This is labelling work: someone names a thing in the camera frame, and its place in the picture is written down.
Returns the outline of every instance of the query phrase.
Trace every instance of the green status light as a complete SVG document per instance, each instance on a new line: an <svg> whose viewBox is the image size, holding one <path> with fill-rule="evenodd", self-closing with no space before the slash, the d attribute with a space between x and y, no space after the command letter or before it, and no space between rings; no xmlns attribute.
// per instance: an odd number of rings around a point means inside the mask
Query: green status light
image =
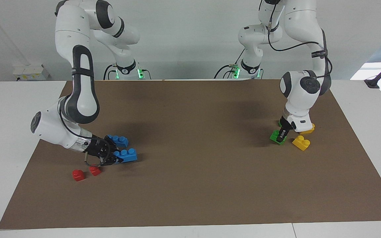
<svg viewBox="0 0 381 238"><path fill-rule="evenodd" d="M141 69L138 69L138 75L139 75L139 79L145 78L145 74L144 74L144 72L142 72Z"/></svg>
<svg viewBox="0 0 381 238"><path fill-rule="evenodd" d="M235 71L233 72L233 77L237 79L239 78L239 74L240 74L240 69L236 68Z"/></svg>

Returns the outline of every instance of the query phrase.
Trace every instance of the black cable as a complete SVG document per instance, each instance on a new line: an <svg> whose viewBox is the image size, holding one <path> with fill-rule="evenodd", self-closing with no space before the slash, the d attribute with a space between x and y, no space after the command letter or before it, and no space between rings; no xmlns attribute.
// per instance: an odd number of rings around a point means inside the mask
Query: black cable
<svg viewBox="0 0 381 238"><path fill-rule="evenodd" d="M274 11L275 11L275 8L277 7L277 4L274 5L274 8L273 8L273 11L271 12L271 16L270 16L270 21L269 21L269 26L271 26L271 23L273 22L273 14L274 14ZM318 42L304 42L304 43L301 43L301 44L298 44L298 45L295 45L295 46L292 46L292 47L289 47L289 48L286 48L286 49L282 49L282 50L278 50L276 48L273 47L273 45L271 45L271 41L270 41L270 33L271 33L271 27L268 27L267 28L268 30L268 38L269 38L269 45L270 47L275 50L275 51L286 51L286 50L290 50L290 49L293 49L293 48L296 48L296 47L299 47L301 45L308 45L308 44L317 44L321 47L321 45L318 43ZM328 71L327 74L324 74L323 76L319 76L319 77L316 77L316 78L322 78L322 77L327 77L331 74L331 72L333 71L333 64L331 63L331 61L328 59L327 56L324 57L326 62L328 64L330 64L330 70Z"/></svg>
<svg viewBox="0 0 381 238"><path fill-rule="evenodd" d="M104 72L104 77L103 77L103 80L105 80L105 79L106 79L106 76L107 76L107 72L108 72L108 70L109 70L111 67L112 67L112 64L111 64L111 65L109 65L109 66L106 68L106 71Z"/></svg>
<svg viewBox="0 0 381 238"><path fill-rule="evenodd" d="M368 77L368 78L366 78L365 80L367 80L367 79L370 79L370 78L372 78L372 77L377 77L377 75L374 75L374 76Z"/></svg>
<svg viewBox="0 0 381 238"><path fill-rule="evenodd" d="M149 79L152 80L151 72L150 72L148 69L142 69L142 72L148 72L148 74L149 74Z"/></svg>
<svg viewBox="0 0 381 238"><path fill-rule="evenodd" d="M330 70L328 71L327 74L324 74L323 76L319 76L319 77L316 77L316 78L322 78L322 77L327 77L331 74L331 72L333 71L333 65L331 63L331 61L328 59L328 57L325 57L325 60L329 63L330 65Z"/></svg>
<svg viewBox="0 0 381 238"><path fill-rule="evenodd" d="M273 8L273 11L271 12L271 16L270 16L270 22L269 22L269 25L272 23L273 21L273 14L274 14L274 11L275 11L275 8L277 7L277 4L274 5L274 8ZM295 46L292 46L292 47L289 47L289 48L286 48L286 49L283 49L283 50L278 50L276 48L273 47L273 45L271 45L271 41L270 41L270 33L271 33L271 29L268 28L268 38L269 38L269 45L270 47L275 50L275 51L286 51L286 50L290 50L290 49L293 49L293 48L296 48L296 47L299 47L301 45L307 45L307 44L317 44L317 45L320 45L318 42L304 42L304 43L301 43L299 45L295 45Z"/></svg>
<svg viewBox="0 0 381 238"><path fill-rule="evenodd" d="M108 73L108 80L110 80L110 73L112 73L112 72L114 72L114 73L117 75L117 71L115 71L115 70L110 71L110 72Z"/></svg>
<svg viewBox="0 0 381 238"><path fill-rule="evenodd" d="M229 65L225 65L225 66L221 67L221 68L217 71L216 75L214 76L214 79L217 78L217 75L218 75L224 68L227 68L227 67L230 67L230 66L229 66Z"/></svg>
<svg viewBox="0 0 381 238"><path fill-rule="evenodd" d="M104 164L105 162L107 162L107 159L108 159L108 157L110 156L110 153L111 153L111 148L110 148L110 144L109 144L106 140L104 140L104 139L102 139L102 138L84 137L84 136L81 136L81 135L78 135L78 134L72 132L72 131L70 130L70 128L68 128L67 125L66 125L65 122L64 122L64 119L63 119L63 117L62 117L62 115L61 115L61 108L59 108L59 115L60 115L60 120L61 120L63 126L68 130L68 132L70 132L70 133L73 134L74 136L77 136L77 137L80 137L80 138L83 138L83 139L88 139L88 140L97 139L97 140L99 140L99 141L103 141L103 142L106 144L106 146L108 147L107 155L106 155L106 157L103 159L103 161L101 161L101 162L100 162L99 164L97 164L97 165L91 165L91 164L88 164L88 161L87 161L87 160L85 160L85 163L86 163L87 166L89 166L89 167L98 167L98 166L101 166L102 164Z"/></svg>
<svg viewBox="0 0 381 238"><path fill-rule="evenodd" d="M239 61L240 57L242 56L243 52L245 51L245 48L242 50L242 52L240 53L239 57L237 58L237 60L234 62L234 64L237 64L237 62Z"/></svg>
<svg viewBox="0 0 381 238"><path fill-rule="evenodd" d="M226 76L227 73L229 73L229 75L230 75L230 73L233 73L233 70L225 72L224 75L223 75L223 78Z"/></svg>

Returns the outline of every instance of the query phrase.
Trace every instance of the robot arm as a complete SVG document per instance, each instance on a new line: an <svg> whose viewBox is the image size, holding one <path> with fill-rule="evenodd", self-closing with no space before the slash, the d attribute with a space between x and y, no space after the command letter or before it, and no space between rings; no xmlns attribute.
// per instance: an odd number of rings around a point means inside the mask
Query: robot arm
<svg viewBox="0 0 381 238"><path fill-rule="evenodd" d="M115 38L102 30L92 30L95 38L105 45L114 55L115 65L120 72L120 79L134 80L139 79L139 62L133 58L132 51L128 45L137 44L139 32L132 26L120 37Z"/></svg>
<svg viewBox="0 0 381 238"><path fill-rule="evenodd" d="M284 74L280 89L287 98L277 142L282 142L290 130L312 129L309 111L319 96L331 86L324 31L317 23L316 0L288 1L285 7L284 28L288 36L307 44L311 50L313 70L290 71Z"/></svg>
<svg viewBox="0 0 381 238"><path fill-rule="evenodd" d="M279 18L283 13L283 9L284 5L281 3L278 3L277 7L274 8L274 5L263 1L258 14L261 24L249 25L239 30L239 42L245 47L242 61L239 63L241 69L240 78L257 78L261 60L263 59L263 50L260 48L260 45L269 44L269 18L273 10L270 41L274 43L282 38L283 29L279 25Z"/></svg>
<svg viewBox="0 0 381 238"><path fill-rule="evenodd" d="M121 151L118 148L127 147L126 138L106 136L102 139L79 126L79 123L94 121L100 111L89 50L90 30L100 29L118 38L127 32L123 20L116 20L111 5L103 0L61 1L56 16L56 48L71 64L73 92L38 112L30 126L32 133L66 149L97 156L100 158L97 166L136 160L134 149Z"/></svg>

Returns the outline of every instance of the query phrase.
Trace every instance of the toy block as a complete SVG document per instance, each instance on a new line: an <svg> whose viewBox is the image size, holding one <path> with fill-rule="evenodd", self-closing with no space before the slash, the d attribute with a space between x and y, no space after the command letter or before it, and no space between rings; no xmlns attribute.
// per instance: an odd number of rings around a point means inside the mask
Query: toy block
<svg viewBox="0 0 381 238"><path fill-rule="evenodd" d="M278 143L279 145L282 145L286 141L287 136L284 137L282 142L278 142L277 141L278 133L279 133L279 130L273 131L273 133L271 134L270 140Z"/></svg>
<svg viewBox="0 0 381 238"><path fill-rule="evenodd" d="M97 176L101 173L101 169L99 167L89 167L89 171L92 175Z"/></svg>
<svg viewBox="0 0 381 238"><path fill-rule="evenodd" d="M73 174L73 179L76 180L77 182L85 179L85 173L83 173L82 170L76 169L72 172Z"/></svg>
<svg viewBox="0 0 381 238"><path fill-rule="evenodd" d="M108 137L115 143L117 147L126 148L129 145L129 140L126 137L112 136L108 135Z"/></svg>
<svg viewBox="0 0 381 238"><path fill-rule="evenodd" d="M123 160L122 163L138 160L136 150L133 148L129 150L123 149L121 152L116 151L114 155L121 158Z"/></svg>
<svg viewBox="0 0 381 238"><path fill-rule="evenodd" d="M316 129L316 125L314 125L314 123L312 123L312 124L313 124L313 128L311 130L309 130L309 131L302 131L299 134L300 135L311 134Z"/></svg>
<svg viewBox="0 0 381 238"><path fill-rule="evenodd" d="M303 136L297 136L296 139L292 142L296 147L300 150L305 151L308 146L310 146L311 142L306 140Z"/></svg>

